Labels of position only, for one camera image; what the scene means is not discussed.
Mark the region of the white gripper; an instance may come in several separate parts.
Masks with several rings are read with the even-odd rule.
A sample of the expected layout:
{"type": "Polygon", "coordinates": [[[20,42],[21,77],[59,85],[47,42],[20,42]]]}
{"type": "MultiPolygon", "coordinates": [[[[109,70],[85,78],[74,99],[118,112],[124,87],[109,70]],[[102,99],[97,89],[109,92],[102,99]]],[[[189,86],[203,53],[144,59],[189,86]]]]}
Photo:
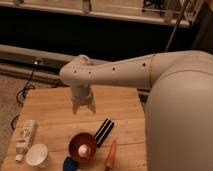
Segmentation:
{"type": "Polygon", "coordinates": [[[71,93],[73,114],[77,114],[78,109],[83,105],[87,105],[92,113],[96,113],[95,103],[91,103],[93,100],[93,93],[90,86],[72,86],[71,93]]]}

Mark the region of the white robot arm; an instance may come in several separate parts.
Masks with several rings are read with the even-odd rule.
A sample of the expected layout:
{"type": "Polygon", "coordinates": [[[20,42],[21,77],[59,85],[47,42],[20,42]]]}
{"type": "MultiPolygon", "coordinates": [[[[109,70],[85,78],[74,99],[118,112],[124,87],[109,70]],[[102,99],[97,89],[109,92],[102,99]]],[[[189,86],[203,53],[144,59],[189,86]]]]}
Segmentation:
{"type": "Polygon", "coordinates": [[[213,171],[213,55],[189,50],[94,65],[80,55],[60,70],[73,109],[93,85],[145,89],[148,171],[213,171]]]}

